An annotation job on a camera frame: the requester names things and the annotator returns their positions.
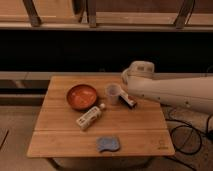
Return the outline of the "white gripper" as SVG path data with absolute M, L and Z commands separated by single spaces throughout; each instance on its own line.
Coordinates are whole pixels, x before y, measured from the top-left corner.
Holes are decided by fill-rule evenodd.
M 133 109 L 137 105 L 137 102 L 132 99 L 124 90 L 121 91 L 119 99 L 123 101 L 130 109 Z

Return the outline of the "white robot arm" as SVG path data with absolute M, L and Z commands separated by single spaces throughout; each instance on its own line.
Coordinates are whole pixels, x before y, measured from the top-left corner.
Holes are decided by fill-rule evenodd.
M 121 74 L 128 93 L 213 115 L 213 76 L 156 80 L 154 70 L 152 62 L 133 61 Z

